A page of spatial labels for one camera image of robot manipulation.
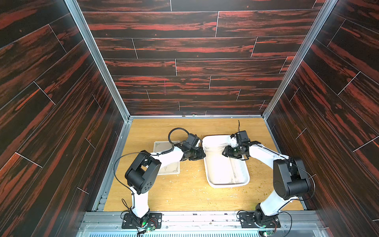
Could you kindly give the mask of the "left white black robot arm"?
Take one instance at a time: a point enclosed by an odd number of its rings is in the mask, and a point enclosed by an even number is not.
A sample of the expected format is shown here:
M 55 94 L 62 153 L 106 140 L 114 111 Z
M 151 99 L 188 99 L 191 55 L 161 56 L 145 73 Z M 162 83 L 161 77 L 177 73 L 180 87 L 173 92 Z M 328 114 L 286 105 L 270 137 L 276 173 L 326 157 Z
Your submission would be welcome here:
M 138 220 L 146 219 L 150 208 L 148 192 L 153 187 L 159 170 L 176 162 L 198 161 L 206 156 L 200 146 L 189 147 L 175 144 L 170 149 L 159 153 L 149 153 L 145 150 L 138 153 L 125 173 L 127 185 L 132 191 L 132 215 Z

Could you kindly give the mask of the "ornate stationery paper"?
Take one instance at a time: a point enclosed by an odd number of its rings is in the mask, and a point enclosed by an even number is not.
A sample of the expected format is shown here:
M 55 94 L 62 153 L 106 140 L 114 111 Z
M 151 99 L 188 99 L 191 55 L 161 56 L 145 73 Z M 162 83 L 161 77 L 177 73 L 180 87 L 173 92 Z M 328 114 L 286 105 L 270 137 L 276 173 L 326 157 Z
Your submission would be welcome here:
M 204 145 L 206 176 L 213 188 L 236 186 L 245 182 L 240 160 L 222 155 L 226 143 Z
M 153 152 L 159 153 L 162 151 L 169 150 L 171 148 L 171 144 L 168 141 L 156 141 L 154 143 Z M 158 175 L 178 175 L 180 174 L 180 162 L 170 163 L 167 166 L 161 167 Z

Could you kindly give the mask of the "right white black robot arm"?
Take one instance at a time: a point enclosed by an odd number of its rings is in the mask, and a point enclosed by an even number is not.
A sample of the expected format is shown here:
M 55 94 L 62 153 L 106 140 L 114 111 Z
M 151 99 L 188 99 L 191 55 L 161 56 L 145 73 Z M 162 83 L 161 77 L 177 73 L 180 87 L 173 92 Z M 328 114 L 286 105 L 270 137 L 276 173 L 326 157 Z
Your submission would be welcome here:
M 228 145 L 222 155 L 242 161 L 255 158 L 272 168 L 274 191 L 256 206 L 251 215 L 259 228 L 270 227 L 271 223 L 278 221 L 277 216 L 283 207 L 311 190 L 311 175 L 306 172 L 301 159 L 279 154 L 259 142 L 235 147 Z

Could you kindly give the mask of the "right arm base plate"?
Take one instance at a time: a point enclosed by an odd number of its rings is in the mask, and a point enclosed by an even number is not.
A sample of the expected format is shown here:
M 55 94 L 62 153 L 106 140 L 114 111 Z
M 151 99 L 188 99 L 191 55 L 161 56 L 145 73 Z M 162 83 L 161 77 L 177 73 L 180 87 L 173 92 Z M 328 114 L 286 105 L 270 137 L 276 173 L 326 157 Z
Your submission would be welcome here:
M 279 222 L 278 215 L 274 216 L 265 216 L 260 212 L 247 212 L 247 211 L 239 211 L 236 214 L 238 221 L 241 224 L 243 229 L 247 228 L 272 228 L 278 229 L 281 227 Z

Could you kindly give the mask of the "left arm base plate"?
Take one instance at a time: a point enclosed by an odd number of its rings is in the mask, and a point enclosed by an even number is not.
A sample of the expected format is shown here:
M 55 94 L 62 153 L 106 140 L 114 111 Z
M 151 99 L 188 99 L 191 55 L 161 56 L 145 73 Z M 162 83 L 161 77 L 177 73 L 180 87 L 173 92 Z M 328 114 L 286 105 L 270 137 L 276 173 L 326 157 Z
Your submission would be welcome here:
M 153 231 L 162 226 L 162 213 L 148 212 L 143 217 L 137 217 L 133 212 L 125 213 L 122 221 L 122 229 L 143 229 Z

